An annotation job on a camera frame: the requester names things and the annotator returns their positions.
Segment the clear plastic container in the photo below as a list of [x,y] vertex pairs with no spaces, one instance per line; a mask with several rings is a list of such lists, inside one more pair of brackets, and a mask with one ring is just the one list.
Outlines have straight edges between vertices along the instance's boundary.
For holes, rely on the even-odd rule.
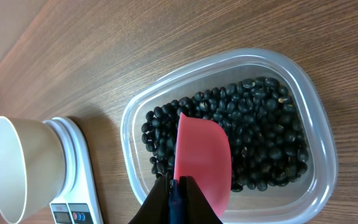
[[308,171],[286,187],[265,192],[231,192],[221,217],[224,223],[304,223],[326,204],[337,181],[337,154],[331,127],[309,76],[292,60],[263,49],[238,49],[190,63],[137,94],[124,110],[121,121],[122,150],[129,181],[140,203],[155,182],[150,152],[142,143],[140,127],[146,112],[197,91],[237,83],[245,78],[274,77],[291,89],[303,131],[308,138]]

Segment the pink spatula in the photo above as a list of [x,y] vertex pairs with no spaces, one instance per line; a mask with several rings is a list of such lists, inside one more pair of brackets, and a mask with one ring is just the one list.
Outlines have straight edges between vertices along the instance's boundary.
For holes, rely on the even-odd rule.
[[229,203],[231,153],[223,129],[213,121],[180,115],[173,178],[192,176],[215,214]]

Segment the white digital scale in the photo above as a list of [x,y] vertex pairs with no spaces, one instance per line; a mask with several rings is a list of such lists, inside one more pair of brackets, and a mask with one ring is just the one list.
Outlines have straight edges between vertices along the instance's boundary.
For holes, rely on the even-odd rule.
[[88,148],[82,132],[69,118],[44,121],[60,139],[66,160],[62,191],[50,202],[56,224],[103,224]]

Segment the brown wood surface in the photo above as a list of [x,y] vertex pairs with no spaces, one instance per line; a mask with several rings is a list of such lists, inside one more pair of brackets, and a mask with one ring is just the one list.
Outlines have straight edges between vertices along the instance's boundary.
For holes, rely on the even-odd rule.
[[[242,47],[280,52],[313,80],[339,179],[310,223],[358,223],[358,0],[49,1],[0,64],[0,115],[76,117],[104,221],[127,223],[139,203],[121,149],[124,107],[173,69]],[[52,222],[45,208],[25,223]]]

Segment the white cup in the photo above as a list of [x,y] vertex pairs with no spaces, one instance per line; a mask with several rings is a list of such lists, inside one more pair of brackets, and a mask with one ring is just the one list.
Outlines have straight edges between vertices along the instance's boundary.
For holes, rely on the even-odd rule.
[[0,212],[8,223],[37,213],[65,181],[62,145],[40,121],[0,116]]

